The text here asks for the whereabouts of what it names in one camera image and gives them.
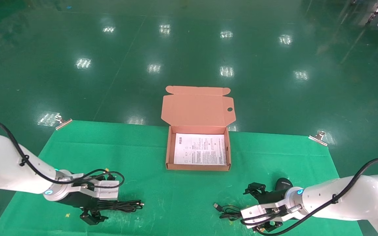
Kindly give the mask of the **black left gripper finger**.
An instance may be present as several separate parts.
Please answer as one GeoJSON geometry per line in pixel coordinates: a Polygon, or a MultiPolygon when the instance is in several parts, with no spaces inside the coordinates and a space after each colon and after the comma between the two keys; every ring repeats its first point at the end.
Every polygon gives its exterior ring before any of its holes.
{"type": "Polygon", "coordinates": [[[102,216],[100,211],[94,211],[89,209],[83,209],[83,212],[79,217],[81,220],[83,220],[86,224],[90,226],[103,223],[108,219],[108,217],[102,216]]]}
{"type": "Polygon", "coordinates": [[[116,177],[111,173],[102,173],[97,176],[93,176],[93,179],[97,181],[104,181],[104,180],[115,181],[116,177]]]}

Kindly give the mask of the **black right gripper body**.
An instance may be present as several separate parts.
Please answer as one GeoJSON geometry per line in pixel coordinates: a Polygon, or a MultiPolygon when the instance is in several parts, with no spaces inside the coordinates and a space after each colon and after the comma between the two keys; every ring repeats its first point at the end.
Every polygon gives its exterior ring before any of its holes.
{"type": "Polygon", "coordinates": [[[265,188],[259,189],[258,204],[263,205],[263,204],[277,203],[285,199],[285,196],[288,190],[289,188],[274,190],[274,191],[266,191],[265,188]]]}

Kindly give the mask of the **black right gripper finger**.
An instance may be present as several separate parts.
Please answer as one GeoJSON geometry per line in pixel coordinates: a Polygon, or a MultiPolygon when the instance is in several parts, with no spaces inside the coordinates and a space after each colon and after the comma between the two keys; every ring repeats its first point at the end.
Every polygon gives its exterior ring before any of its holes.
{"type": "Polygon", "coordinates": [[[258,232],[258,233],[264,233],[265,231],[272,232],[273,230],[278,229],[282,225],[283,225],[283,222],[275,222],[275,221],[266,222],[264,224],[255,226],[255,232],[258,232]]]}
{"type": "Polygon", "coordinates": [[[253,197],[258,197],[266,194],[266,185],[260,183],[251,183],[244,190],[244,195],[250,194],[253,197]]]}

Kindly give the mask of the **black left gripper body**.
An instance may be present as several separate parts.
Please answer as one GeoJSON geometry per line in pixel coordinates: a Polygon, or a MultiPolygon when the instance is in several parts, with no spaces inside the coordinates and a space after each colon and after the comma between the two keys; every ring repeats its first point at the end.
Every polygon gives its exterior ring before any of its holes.
{"type": "Polygon", "coordinates": [[[97,209],[98,200],[98,198],[91,197],[90,195],[82,192],[70,192],[62,199],[57,200],[57,203],[69,205],[74,208],[94,210],[97,209]]]}

